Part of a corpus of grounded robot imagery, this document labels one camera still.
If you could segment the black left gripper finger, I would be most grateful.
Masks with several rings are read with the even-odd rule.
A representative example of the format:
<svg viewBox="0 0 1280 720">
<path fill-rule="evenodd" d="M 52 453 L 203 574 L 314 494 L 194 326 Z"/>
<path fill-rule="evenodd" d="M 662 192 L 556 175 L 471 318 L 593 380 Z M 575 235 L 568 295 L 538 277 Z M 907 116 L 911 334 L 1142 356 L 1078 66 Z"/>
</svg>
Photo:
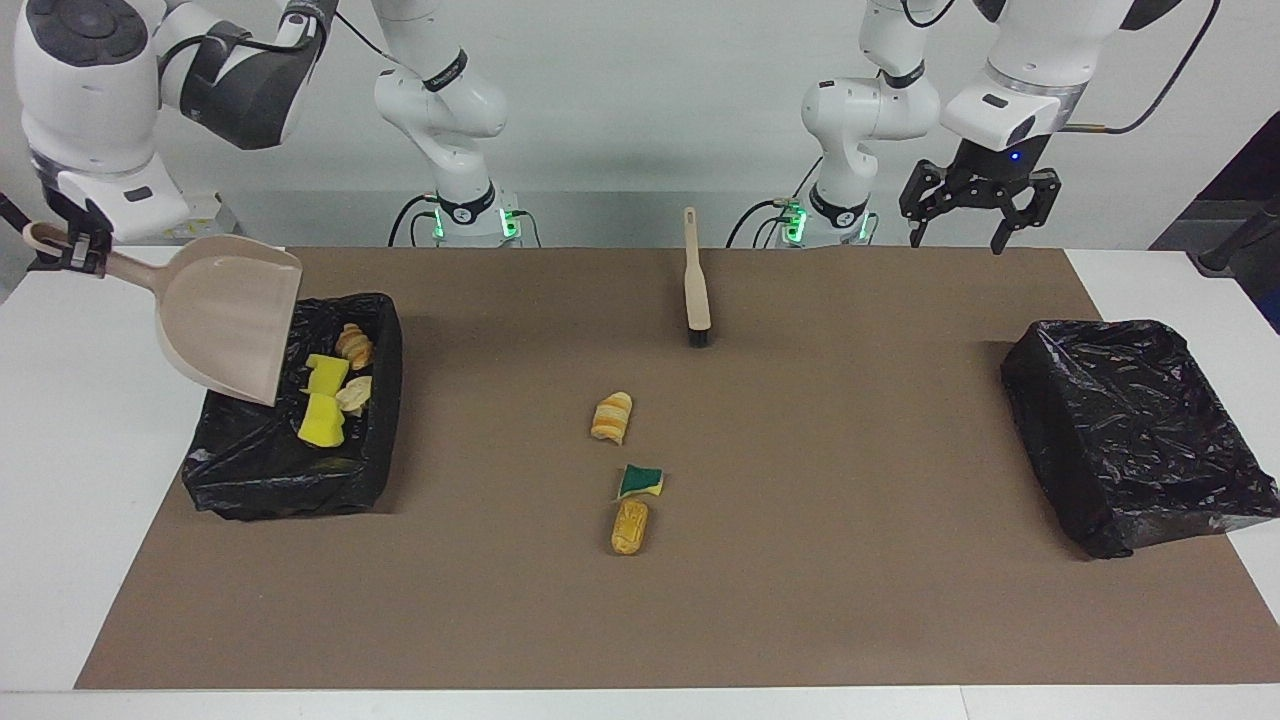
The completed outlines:
<svg viewBox="0 0 1280 720">
<path fill-rule="evenodd" d="M 920 246 L 928 224 L 951 211 L 947 186 L 950 169 L 929 160 L 920 160 L 899 195 L 899 210 L 910 227 L 909 243 Z"/>
<path fill-rule="evenodd" d="M 1001 255 L 1015 232 L 1027 227 L 1042 227 L 1050 217 L 1061 184 L 1056 170 L 1033 170 L 1024 179 L 997 182 L 995 206 L 1001 211 L 1002 219 L 989 243 L 992 254 Z M 1015 196 L 1025 190 L 1030 191 L 1030 200 L 1019 208 Z"/>
</svg>

